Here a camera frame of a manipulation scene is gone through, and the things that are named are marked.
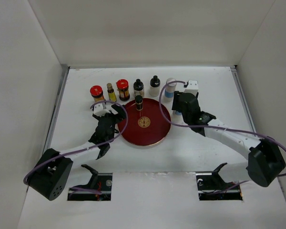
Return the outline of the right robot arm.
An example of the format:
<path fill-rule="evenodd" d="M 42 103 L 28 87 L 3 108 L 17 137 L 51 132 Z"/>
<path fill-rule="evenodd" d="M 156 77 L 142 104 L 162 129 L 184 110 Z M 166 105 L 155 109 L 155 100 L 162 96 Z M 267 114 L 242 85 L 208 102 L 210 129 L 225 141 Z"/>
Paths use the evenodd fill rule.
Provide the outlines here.
<path fill-rule="evenodd" d="M 258 137 L 250 131 L 233 131 L 214 115 L 201 111 L 198 96 L 175 91 L 172 110 L 182 114 L 184 122 L 194 132 L 216 140 L 242 155 L 252 181 L 267 187 L 286 167 L 274 140 Z"/>

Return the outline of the short red-lid sauce jar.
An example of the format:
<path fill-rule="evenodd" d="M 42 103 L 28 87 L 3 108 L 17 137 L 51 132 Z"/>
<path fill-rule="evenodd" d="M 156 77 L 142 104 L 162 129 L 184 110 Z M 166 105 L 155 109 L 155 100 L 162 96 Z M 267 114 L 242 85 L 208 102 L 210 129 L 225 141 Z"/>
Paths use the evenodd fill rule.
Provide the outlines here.
<path fill-rule="evenodd" d="M 94 85 L 90 88 L 90 94 L 94 99 L 94 102 L 104 101 L 103 89 L 99 85 Z"/>

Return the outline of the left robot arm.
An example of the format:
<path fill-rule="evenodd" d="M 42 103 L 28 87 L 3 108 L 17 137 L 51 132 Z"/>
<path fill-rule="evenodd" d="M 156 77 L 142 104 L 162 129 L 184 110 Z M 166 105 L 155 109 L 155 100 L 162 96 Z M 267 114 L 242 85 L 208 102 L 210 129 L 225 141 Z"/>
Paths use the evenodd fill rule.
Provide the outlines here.
<path fill-rule="evenodd" d="M 111 102 L 112 110 L 106 108 L 107 101 L 96 102 L 91 106 L 93 117 L 98 121 L 97 127 L 90 139 L 81 146 L 57 151 L 47 149 L 35 165 L 25 176 L 23 182 L 49 201 L 55 200 L 66 186 L 73 166 L 82 166 L 90 170 L 81 178 L 79 186 L 72 187 L 73 191 L 85 190 L 94 194 L 101 194 L 93 190 L 97 186 L 96 170 L 87 166 L 86 161 L 101 159 L 110 149 L 110 143 L 117 139 L 123 130 L 116 129 L 122 121 L 128 121 L 128 114 L 124 105 Z"/>

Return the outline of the silver-lid blue-label grain jar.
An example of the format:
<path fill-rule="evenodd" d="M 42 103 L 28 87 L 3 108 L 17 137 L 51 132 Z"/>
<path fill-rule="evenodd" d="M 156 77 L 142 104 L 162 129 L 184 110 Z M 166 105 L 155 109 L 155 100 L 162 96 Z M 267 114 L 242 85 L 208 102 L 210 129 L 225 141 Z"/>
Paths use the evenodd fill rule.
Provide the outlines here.
<path fill-rule="evenodd" d="M 166 88 L 164 90 L 164 101 L 166 103 L 171 102 L 173 100 L 174 97 L 174 91 L 176 88 L 176 83 L 175 83 L 175 79 L 174 78 L 168 78 L 166 80 Z"/>

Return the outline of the black-cap brown spice bottle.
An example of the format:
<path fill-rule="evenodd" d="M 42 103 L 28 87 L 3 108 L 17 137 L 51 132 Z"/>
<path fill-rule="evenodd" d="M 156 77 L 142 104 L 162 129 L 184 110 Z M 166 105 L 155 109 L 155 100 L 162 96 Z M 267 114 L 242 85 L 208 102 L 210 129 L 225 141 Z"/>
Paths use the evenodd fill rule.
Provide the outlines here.
<path fill-rule="evenodd" d="M 140 95 L 144 97 L 144 84 L 140 79 L 136 79 L 133 84 L 134 96 Z"/>

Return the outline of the small yellow-label bottle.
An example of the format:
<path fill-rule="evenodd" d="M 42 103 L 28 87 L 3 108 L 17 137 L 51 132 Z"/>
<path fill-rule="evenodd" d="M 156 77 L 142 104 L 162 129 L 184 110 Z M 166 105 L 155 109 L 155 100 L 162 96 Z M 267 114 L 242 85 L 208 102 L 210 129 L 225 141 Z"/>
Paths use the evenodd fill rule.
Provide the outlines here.
<path fill-rule="evenodd" d="M 106 86 L 107 86 L 107 92 L 108 92 L 109 100 L 113 101 L 113 102 L 116 102 L 117 98 L 116 98 L 116 95 L 115 95 L 115 92 L 114 92 L 112 84 L 111 83 L 107 83 Z"/>

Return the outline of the small dark amber bottle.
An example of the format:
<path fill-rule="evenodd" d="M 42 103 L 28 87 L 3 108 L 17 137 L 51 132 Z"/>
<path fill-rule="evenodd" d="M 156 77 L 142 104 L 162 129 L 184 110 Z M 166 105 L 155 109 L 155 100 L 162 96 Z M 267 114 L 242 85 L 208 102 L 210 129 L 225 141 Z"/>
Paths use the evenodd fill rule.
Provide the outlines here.
<path fill-rule="evenodd" d="M 143 97 L 141 95 L 135 96 L 135 106 L 137 111 L 141 111 L 143 109 Z"/>

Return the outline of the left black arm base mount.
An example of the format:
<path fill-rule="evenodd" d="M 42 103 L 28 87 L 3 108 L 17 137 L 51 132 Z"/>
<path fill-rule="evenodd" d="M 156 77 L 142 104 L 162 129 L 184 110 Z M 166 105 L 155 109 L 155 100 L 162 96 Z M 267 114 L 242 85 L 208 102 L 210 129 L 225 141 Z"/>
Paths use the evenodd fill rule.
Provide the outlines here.
<path fill-rule="evenodd" d="M 68 201 L 111 201 L 113 173 L 99 173 L 87 164 L 81 167 L 91 174 L 86 184 L 79 184 L 69 188 Z"/>

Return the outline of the black-cap white powder bottle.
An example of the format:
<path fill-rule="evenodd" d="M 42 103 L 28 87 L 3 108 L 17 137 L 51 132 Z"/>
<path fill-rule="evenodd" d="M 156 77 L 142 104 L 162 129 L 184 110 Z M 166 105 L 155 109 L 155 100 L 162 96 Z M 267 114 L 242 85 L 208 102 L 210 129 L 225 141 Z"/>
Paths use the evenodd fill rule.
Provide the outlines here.
<path fill-rule="evenodd" d="M 158 78 L 157 75 L 154 75 L 150 80 L 150 89 L 149 89 L 150 96 L 156 97 L 159 95 L 160 85 L 161 85 L 160 79 Z"/>

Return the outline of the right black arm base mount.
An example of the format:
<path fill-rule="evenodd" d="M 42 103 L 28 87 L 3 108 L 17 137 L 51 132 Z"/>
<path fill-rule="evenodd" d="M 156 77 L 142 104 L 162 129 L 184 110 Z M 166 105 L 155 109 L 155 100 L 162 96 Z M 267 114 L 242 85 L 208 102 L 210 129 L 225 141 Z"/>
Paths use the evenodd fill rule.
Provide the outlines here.
<path fill-rule="evenodd" d="M 198 198 L 200 201 L 243 200 L 240 185 L 244 181 L 229 181 L 223 179 L 223 168 L 227 169 L 228 163 L 222 163 L 214 170 L 197 171 L 195 173 Z"/>

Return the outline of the tall red-lid sauce jar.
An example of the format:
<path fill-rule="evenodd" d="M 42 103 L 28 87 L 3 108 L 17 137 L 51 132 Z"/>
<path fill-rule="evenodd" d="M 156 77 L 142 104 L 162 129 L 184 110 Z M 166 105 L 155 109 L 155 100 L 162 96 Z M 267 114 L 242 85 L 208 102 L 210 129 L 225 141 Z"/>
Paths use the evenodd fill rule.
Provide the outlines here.
<path fill-rule="evenodd" d="M 119 98 L 121 101 L 128 101 L 130 99 L 129 83 L 126 79 L 120 79 L 116 82 Z"/>

